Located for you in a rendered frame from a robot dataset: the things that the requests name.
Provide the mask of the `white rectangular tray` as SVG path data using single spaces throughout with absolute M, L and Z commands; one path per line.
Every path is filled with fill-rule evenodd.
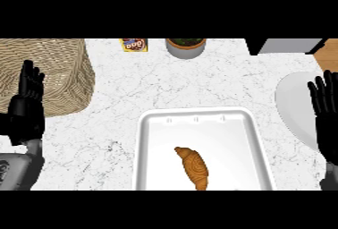
M 131 188 L 192 191 L 175 148 L 194 150 L 205 161 L 211 191 L 273 191 L 256 122 L 239 106 L 158 109 L 137 123 Z

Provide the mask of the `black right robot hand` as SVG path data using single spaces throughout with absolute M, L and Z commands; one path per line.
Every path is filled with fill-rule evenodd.
M 318 153 L 330 168 L 338 168 L 338 72 L 326 70 L 307 83 L 316 116 Z

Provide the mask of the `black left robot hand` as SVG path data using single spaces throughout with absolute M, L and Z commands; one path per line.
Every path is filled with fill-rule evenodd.
M 13 146 L 39 140 L 44 134 L 44 74 L 25 60 L 19 73 L 19 92 L 10 98 L 7 113 L 0 113 L 0 135 Z

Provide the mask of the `brown wooden board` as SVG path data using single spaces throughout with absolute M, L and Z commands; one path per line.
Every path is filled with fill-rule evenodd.
M 338 72 L 338 38 L 329 38 L 314 54 L 321 70 Z

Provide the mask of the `yellow snack box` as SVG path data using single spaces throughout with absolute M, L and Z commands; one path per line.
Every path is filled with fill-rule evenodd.
M 147 39 L 146 38 L 121 38 L 121 48 L 124 52 L 146 52 Z

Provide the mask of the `white round plate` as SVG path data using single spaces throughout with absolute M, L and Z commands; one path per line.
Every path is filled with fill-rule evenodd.
M 282 121 L 299 141 L 318 150 L 316 116 L 307 83 L 318 76 L 316 72 L 293 72 L 279 81 L 274 101 Z

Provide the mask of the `woven wicker basket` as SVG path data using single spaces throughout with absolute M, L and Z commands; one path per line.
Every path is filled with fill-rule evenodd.
M 94 93 L 94 70 L 82 38 L 0 38 L 0 112 L 19 92 L 25 60 L 44 73 L 44 116 L 78 113 Z

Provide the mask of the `grey and black appliance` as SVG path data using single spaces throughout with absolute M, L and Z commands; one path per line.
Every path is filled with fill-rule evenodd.
M 326 38 L 246 38 L 249 55 L 304 53 L 313 55 L 323 48 Z

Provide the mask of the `grey plant pot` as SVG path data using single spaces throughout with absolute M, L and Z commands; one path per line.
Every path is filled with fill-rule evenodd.
M 205 50 L 206 40 L 202 38 L 197 44 L 192 46 L 181 46 L 166 38 L 165 44 L 166 50 L 174 57 L 178 59 L 193 59 L 202 54 Z

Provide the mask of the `brown croissant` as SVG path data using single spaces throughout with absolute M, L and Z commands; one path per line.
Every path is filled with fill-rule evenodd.
M 180 147 L 175 147 L 174 150 L 181 158 L 183 169 L 193 183 L 194 189 L 197 191 L 203 191 L 208 185 L 208 170 L 205 161 L 194 150 Z

